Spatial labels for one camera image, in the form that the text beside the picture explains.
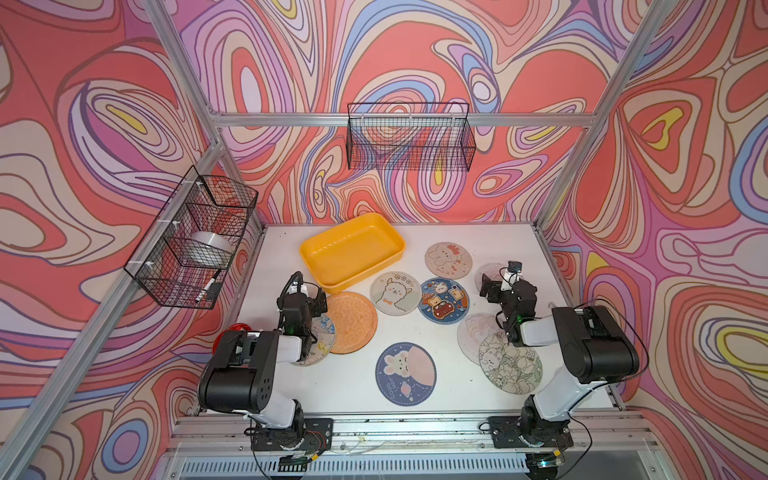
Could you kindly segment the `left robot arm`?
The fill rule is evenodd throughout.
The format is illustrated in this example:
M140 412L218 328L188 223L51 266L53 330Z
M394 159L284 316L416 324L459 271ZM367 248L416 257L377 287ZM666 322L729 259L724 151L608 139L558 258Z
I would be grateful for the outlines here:
M277 300L278 324L272 330L227 330L201 375L200 407L218 413L241 414L268 430L305 429L299 401L275 390L280 363L303 362L319 339L312 328L327 312L321 287L311 296L304 276L294 272Z

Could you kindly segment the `blue pink bunny coaster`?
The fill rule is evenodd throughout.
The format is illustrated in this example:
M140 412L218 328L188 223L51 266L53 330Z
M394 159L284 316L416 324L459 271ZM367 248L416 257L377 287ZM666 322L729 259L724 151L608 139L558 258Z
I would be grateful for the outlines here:
M425 402L434 392L437 368L432 356L412 342L398 342L387 347L375 367L380 393L389 402L413 407Z

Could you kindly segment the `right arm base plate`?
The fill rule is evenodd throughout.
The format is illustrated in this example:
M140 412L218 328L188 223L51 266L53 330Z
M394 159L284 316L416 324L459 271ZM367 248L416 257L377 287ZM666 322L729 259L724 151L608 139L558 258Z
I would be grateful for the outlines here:
M487 418L487 423L497 449L565 450L574 446L568 421L491 416Z

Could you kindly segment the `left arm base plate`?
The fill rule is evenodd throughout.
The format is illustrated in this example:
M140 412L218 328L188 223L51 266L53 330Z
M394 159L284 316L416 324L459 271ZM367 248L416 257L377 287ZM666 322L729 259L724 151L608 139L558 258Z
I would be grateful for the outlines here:
M332 418L309 418L287 429L269 429L260 424L244 430L256 452L324 452L332 446Z

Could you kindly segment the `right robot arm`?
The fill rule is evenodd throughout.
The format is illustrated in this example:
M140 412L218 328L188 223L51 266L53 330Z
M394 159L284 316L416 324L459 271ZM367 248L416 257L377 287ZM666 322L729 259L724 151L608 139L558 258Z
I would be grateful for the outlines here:
M536 314L537 288L510 261L499 278L481 276L480 296L500 307L498 332L478 349L486 377L516 395L526 393L516 428L522 436L565 429L572 410L593 391L641 370L639 354L602 306L553 307Z

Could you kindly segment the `white bear coaster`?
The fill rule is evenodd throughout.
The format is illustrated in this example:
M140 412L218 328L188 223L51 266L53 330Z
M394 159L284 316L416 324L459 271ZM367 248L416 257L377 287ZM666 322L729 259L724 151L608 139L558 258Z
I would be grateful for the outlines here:
M403 316L418 307L421 285L408 273L388 271L375 278L369 296L380 312L390 316Z

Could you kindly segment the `yellow plastic storage box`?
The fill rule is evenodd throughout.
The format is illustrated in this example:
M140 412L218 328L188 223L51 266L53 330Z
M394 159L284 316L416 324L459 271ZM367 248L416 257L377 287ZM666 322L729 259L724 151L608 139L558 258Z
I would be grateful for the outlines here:
M335 294L402 259L406 242L378 213L367 213L305 240L299 254L315 283Z

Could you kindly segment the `pink swirl coaster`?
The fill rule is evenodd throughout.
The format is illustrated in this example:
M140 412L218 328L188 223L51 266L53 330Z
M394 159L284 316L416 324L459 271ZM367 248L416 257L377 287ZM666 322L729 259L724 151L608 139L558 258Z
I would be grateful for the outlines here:
M480 292L483 286L483 278L486 277L492 282L500 282L502 273L506 269L506 263L492 262L481 265L474 275L476 290Z

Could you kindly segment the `blue toast cartoon coaster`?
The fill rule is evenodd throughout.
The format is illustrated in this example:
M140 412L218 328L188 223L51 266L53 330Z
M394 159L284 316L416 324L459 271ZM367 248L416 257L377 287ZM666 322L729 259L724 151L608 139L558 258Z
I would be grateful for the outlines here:
M458 323L468 314L469 307L466 289L455 280L435 277L421 284L418 309L431 322L441 325Z

